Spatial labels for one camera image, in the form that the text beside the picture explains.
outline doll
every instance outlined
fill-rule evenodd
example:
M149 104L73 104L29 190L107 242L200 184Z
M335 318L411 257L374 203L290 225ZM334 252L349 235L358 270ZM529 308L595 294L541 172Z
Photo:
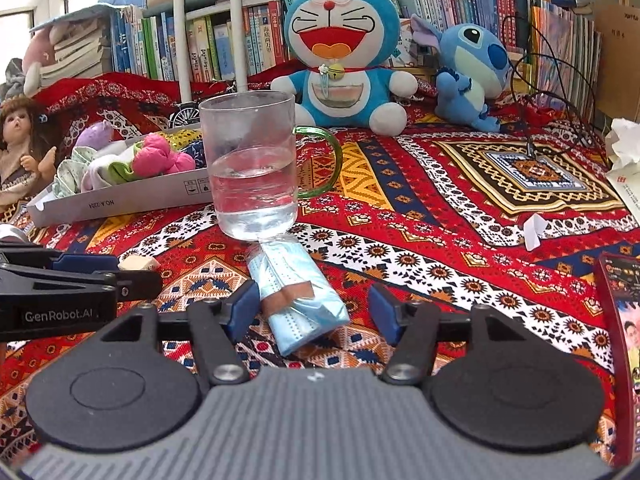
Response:
M39 193L56 173L53 127L31 98L19 96L0 106L0 211Z

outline doraemon plush toy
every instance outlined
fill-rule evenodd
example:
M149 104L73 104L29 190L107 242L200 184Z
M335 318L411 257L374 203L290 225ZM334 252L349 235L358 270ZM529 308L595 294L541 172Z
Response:
M406 112L389 92L411 97L418 83L380 66L400 35L390 0L295 0L284 30L308 70L274 79L271 89L302 94L297 126L360 126L384 136L404 130Z
M485 98L496 99L506 86L509 59L500 40L472 23L440 32L415 15L411 28L415 43L432 46L440 57L436 115L480 132L500 131L498 119L488 116L484 102Z

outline face mask package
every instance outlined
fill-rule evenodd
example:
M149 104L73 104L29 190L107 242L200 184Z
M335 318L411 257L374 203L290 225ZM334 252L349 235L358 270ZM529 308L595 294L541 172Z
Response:
M294 236L252 244L246 259L283 356L349 322L340 296Z

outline pink fabric flower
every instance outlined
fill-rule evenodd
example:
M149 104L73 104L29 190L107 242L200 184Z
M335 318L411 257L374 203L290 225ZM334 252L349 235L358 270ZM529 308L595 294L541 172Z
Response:
M142 149L131 162L131 169L140 178L181 173L195 168L196 162L191 155L172 151L169 142L158 134L145 137Z

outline blue face mask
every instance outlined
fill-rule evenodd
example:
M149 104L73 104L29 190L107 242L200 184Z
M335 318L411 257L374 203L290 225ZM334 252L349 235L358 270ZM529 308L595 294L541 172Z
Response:
M273 297L283 287L305 282L312 287L312 298L294 298L268 317L283 356L349 322L340 296L295 237L284 235L255 244L247 260L249 273L260 288L260 300Z

